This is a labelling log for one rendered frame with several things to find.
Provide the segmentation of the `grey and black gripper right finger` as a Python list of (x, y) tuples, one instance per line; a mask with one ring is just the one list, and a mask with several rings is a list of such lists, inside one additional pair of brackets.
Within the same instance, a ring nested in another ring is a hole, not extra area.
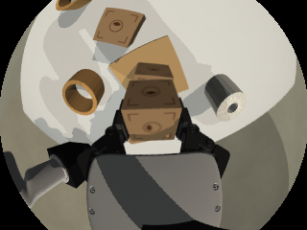
[(180, 152), (204, 151), (214, 156), (221, 179), (223, 177), (230, 153), (228, 150), (216, 145), (215, 142), (200, 132), (200, 128), (192, 124), (187, 107), (183, 106), (181, 97), (179, 97), (182, 110), (177, 126), (176, 137), (181, 141)]

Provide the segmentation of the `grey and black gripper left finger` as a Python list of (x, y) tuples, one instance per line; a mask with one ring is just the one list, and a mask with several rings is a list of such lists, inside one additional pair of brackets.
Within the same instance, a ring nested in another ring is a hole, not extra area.
[(105, 135), (94, 142), (91, 148), (88, 148), (77, 157), (78, 164), (86, 182), (93, 158), (103, 154), (126, 154), (124, 143), (128, 141), (130, 136), (121, 112), (123, 100), (119, 109), (115, 112), (112, 126), (106, 129)]

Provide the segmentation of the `flat tan wooden board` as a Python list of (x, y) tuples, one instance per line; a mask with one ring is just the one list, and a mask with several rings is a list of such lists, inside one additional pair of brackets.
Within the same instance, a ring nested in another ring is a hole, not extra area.
[(146, 43), (110, 63), (109, 69), (126, 90), (129, 81), (134, 81), (138, 62), (169, 65), (177, 92), (189, 89), (177, 53), (167, 35)]

